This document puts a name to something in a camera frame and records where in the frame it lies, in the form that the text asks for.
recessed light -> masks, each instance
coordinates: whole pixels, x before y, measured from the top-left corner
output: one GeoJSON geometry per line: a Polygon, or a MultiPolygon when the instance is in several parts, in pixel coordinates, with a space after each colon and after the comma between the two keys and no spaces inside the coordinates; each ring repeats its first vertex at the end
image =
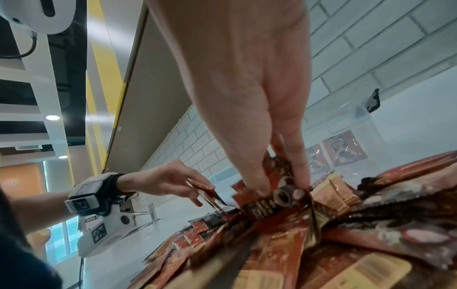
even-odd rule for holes
{"type": "Polygon", "coordinates": [[[58,117],[57,115],[47,115],[45,117],[47,120],[59,120],[60,117],[58,117]]]}

person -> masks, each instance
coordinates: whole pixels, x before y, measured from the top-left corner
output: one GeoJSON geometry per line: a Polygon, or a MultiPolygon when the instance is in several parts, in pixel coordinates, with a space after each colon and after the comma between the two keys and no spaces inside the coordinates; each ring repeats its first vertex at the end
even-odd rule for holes
{"type": "MultiPolygon", "coordinates": [[[[244,182],[270,193],[262,159],[269,145],[292,162],[296,185],[309,186],[301,134],[311,70],[303,0],[146,0],[178,63],[186,89],[244,182]]],[[[182,162],[119,177],[117,188],[175,194],[201,206],[184,184],[210,182],[182,162]]],[[[24,234],[72,217],[69,192],[8,200],[0,190],[2,288],[60,288],[33,256],[24,234]]]]}

dark sleeve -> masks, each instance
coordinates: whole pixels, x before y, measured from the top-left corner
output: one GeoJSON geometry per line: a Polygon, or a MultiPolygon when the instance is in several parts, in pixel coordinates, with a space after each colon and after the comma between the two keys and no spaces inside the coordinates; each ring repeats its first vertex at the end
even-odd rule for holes
{"type": "Polygon", "coordinates": [[[62,280],[51,267],[33,255],[0,189],[0,288],[60,289],[62,280]]]}

orange wall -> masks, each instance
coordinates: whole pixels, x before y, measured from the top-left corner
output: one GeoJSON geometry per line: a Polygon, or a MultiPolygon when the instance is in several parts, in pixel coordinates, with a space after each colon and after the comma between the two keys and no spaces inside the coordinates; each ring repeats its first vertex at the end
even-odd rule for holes
{"type": "Polygon", "coordinates": [[[38,195],[45,192],[39,164],[25,164],[0,168],[0,186],[12,198],[38,195]]]}

black wire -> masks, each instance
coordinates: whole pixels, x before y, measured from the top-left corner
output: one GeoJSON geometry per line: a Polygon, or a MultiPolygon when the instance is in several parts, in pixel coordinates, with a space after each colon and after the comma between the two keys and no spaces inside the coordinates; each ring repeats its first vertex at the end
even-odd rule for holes
{"type": "Polygon", "coordinates": [[[29,51],[25,52],[24,54],[19,54],[19,55],[0,55],[0,59],[20,59],[29,56],[32,54],[37,47],[37,35],[34,33],[32,35],[32,47],[29,49],[29,51]]]}
{"type": "Polygon", "coordinates": [[[79,280],[78,280],[78,288],[82,288],[82,267],[84,266],[84,258],[81,258],[81,263],[79,264],[79,280]]]}

